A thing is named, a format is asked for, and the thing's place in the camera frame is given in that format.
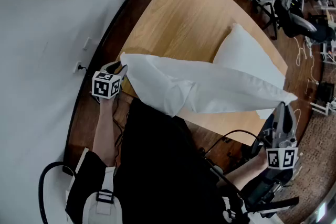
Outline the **white wall outlet with plug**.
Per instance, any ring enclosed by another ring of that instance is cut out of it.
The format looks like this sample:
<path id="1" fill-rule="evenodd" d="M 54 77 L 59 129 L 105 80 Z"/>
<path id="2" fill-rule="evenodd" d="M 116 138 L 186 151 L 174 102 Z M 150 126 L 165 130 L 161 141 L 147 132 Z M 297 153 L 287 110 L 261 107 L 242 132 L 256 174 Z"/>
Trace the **white wall outlet with plug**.
<path id="1" fill-rule="evenodd" d="M 73 69 L 73 73 L 76 73 L 79 70 L 85 70 L 85 71 L 87 71 L 87 68 L 82 65 L 81 61 L 77 61 L 76 62 L 75 67 Z"/>

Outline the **white pillowcase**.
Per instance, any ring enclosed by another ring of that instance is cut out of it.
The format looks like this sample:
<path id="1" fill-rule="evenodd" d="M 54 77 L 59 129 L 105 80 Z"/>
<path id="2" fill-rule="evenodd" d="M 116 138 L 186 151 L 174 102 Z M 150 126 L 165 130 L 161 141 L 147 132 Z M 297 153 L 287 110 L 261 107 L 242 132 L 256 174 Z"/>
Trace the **white pillowcase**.
<path id="1" fill-rule="evenodd" d="M 209 62 L 143 54 L 121 54 L 127 78 L 139 99 L 174 117 L 182 108 L 194 113 L 274 109 L 297 97 L 260 78 Z"/>

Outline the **grey and black office chair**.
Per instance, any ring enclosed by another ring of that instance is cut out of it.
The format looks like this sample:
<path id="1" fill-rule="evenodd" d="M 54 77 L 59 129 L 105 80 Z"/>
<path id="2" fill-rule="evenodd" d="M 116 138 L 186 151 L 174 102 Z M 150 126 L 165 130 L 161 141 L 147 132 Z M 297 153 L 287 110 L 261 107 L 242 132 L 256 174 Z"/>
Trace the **grey and black office chair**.
<path id="1" fill-rule="evenodd" d="M 307 19 L 304 18 L 304 2 L 305 0 L 274 0 L 262 4 L 254 0 L 253 7 L 255 13 L 263 11 L 269 17 L 262 29 L 273 26 L 273 40 L 277 40 L 277 30 L 282 29 L 289 38 L 303 35 L 316 43 L 336 41 L 336 31 L 327 23 L 318 22 L 318 16 L 309 15 Z"/>

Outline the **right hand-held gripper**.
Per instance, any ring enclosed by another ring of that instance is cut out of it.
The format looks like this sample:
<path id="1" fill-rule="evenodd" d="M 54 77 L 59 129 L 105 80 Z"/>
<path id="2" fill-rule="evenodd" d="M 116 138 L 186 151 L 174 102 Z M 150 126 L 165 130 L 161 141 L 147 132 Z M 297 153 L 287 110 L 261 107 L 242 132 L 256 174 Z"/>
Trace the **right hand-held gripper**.
<path id="1" fill-rule="evenodd" d="M 297 138 L 295 135 L 297 118 L 290 105 L 281 102 L 275 109 L 272 127 L 264 131 L 261 138 L 266 149 L 268 168 L 293 169 L 298 159 Z"/>

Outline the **black box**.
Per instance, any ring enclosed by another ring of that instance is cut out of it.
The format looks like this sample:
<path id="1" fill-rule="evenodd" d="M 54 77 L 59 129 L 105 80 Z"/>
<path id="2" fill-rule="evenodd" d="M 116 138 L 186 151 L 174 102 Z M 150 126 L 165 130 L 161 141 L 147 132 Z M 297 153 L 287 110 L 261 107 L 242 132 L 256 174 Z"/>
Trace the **black box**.
<path id="1" fill-rule="evenodd" d="M 334 83 L 322 82 L 317 88 L 317 99 L 322 102 L 331 102 L 334 97 Z"/>

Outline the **small white stand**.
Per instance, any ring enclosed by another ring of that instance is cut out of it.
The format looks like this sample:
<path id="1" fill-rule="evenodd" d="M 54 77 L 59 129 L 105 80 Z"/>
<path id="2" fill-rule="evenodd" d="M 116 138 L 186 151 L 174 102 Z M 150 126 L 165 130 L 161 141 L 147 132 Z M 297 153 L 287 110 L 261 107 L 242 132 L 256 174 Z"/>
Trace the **small white stand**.
<path id="1" fill-rule="evenodd" d="M 315 103 L 310 103 L 311 109 L 315 112 L 318 112 L 322 115 L 328 116 L 330 113 L 336 113 L 336 98 L 332 101 L 327 102 L 325 106 L 318 105 Z"/>

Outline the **person's right forearm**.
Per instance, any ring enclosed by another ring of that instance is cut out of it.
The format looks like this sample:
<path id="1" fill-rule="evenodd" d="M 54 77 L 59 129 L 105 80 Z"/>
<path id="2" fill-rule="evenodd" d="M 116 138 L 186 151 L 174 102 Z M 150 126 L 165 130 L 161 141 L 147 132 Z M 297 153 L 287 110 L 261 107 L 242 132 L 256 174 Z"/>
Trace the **person's right forearm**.
<path id="1" fill-rule="evenodd" d="M 239 190 L 268 167 L 266 152 L 260 152 L 241 167 L 228 173 L 226 178 Z"/>

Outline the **person's black shirt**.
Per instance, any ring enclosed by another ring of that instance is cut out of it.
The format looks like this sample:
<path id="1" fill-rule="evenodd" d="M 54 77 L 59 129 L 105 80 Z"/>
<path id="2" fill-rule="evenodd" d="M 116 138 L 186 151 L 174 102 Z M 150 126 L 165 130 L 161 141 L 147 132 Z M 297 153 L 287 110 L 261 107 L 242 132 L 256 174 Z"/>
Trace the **person's black shirt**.
<path id="1" fill-rule="evenodd" d="M 135 99 L 114 145 L 112 167 L 85 154 L 66 203 L 73 224 L 250 223 L 236 192 L 217 187 L 182 120 Z"/>

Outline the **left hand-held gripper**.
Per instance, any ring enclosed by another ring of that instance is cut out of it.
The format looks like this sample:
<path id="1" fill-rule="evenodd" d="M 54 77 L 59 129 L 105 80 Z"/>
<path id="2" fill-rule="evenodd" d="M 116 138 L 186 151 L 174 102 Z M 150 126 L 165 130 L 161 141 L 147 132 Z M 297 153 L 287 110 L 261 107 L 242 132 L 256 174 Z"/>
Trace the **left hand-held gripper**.
<path id="1" fill-rule="evenodd" d="M 94 97 L 111 99 L 120 92 L 120 84 L 127 75 L 128 65 L 120 67 L 120 62 L 110 62 L 101 67 L 101 71 L 96 71 L 92 77 L 91 93 Z"/>

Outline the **person's left forearm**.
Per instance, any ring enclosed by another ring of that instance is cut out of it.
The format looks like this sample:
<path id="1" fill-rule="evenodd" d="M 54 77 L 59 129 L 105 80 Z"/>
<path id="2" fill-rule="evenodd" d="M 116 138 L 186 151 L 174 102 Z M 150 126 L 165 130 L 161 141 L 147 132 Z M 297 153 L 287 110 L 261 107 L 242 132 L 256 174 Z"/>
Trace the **person's left forearm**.
<path id="1" fill-rule="evenodd" d="M 113 127 L 113 104 L 115 97 L 100 100 L 98 124 L 92 151 L 108 166 L 115 163 L 115 135 Z"/>

